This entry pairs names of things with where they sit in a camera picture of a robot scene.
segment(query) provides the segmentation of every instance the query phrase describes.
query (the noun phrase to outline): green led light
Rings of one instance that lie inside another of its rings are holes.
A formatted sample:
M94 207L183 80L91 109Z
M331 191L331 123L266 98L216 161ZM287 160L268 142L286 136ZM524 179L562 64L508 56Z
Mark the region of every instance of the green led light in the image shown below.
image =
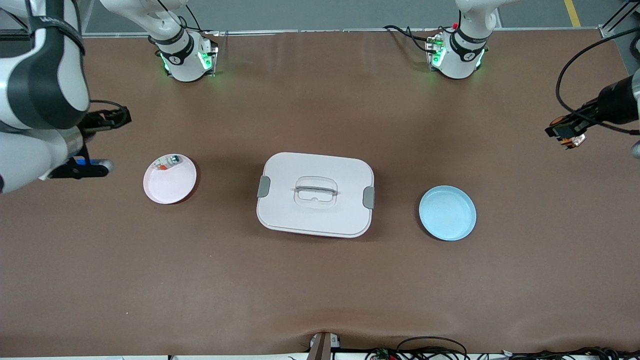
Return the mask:
M160 59L162 59L162 63L164 64L164 69L170 72L169 65L167 65L166 59L164 58L164 55L162 55L162 53L160 53Z
M480 66L480 61L482 61L482 55L484 55L484 49L480 52L480 55L478 55L478 62L476 63L476 68Z
M447 54L447 48L440 47L439 50L433 55L433 66L438 67L442 64L442 59Z
M207 53L198 53L200 55L200 62L205 70L211 69L211 57Z

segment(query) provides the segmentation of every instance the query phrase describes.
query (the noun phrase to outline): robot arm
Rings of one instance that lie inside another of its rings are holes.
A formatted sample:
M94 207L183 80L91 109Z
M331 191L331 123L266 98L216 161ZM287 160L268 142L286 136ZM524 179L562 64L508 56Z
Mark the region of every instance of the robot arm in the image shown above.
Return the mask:
M9 3L17 7L15 1ZM70 129L89 108L76 4L72 0L27 4L33 13L29 20L33 48L0 60L0 131Z
M171 12L187 0L100 0L107 10L135 22L149 33L160 49L169 75L178 81L196 81L216 70L218 45L195 31L188 31Z
M463 79L480 65L486 41L497 23L495 10L519 0L456 0L460 23L455 31L443 31L429 45L429 63L442 74Z
M75 2L4 0L1 6L29 16L33 48L0 59L0 193L38 178L105 176L110 164L89 159L85 141L131 120L126 108L87 114Z
M556 138L567 149L574 149L586 139L589 127L602 122L622 125L638 120L640 112L640 70L628 78L611 84L600 91L598 97L582 105L577 113L592 119L591 121L574 113L559 117L549 124L545 132ZM638 135L638 130L628 133ZM632 154L640 159L640 142L632 148Z

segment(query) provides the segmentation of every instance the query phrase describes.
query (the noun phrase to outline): blue plate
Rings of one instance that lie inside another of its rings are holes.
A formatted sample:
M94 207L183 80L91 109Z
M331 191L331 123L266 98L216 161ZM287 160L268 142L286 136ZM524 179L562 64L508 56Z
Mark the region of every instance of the blue plate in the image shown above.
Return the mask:
M436 186L420 200L420 221L433 236L446 241L460 240L476 226L476 207L471 198L453 186Z

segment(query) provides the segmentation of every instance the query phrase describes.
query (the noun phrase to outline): plate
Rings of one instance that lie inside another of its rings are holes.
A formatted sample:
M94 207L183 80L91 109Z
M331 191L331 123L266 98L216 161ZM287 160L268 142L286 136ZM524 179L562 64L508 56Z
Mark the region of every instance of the plate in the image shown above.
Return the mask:
M445 241L460 240L476 226L473 201L453 186L436 186L427 191L420 200L418 212L424 228Z
M198 171L191 159L180 154L167 154L160 158L173 155L179 156L181 162L166 170L158 170L151 163L142 180L145 193L158 204L175 204L187 197L196 185Z

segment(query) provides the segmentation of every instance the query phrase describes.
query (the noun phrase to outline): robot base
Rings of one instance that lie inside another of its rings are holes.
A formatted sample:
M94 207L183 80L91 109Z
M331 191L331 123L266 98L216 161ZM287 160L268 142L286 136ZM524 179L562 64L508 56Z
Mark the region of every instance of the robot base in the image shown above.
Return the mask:
M427 43L427 49L434 50L435 54L427 53L427 61L432 71L438 70L444 76L452 79L464 79L469 77L480 66L484 50L472 61L462 61L449 44L452 34L443 31L436 34L432 42Z
M218 45L212 45L211 40L198 33L190 33L189 35L194 38L195 49L198 51L194 50L181 65L171 63L161 54L160 58L164 63L166 74L185 83L199 80L203 76L215 76Z

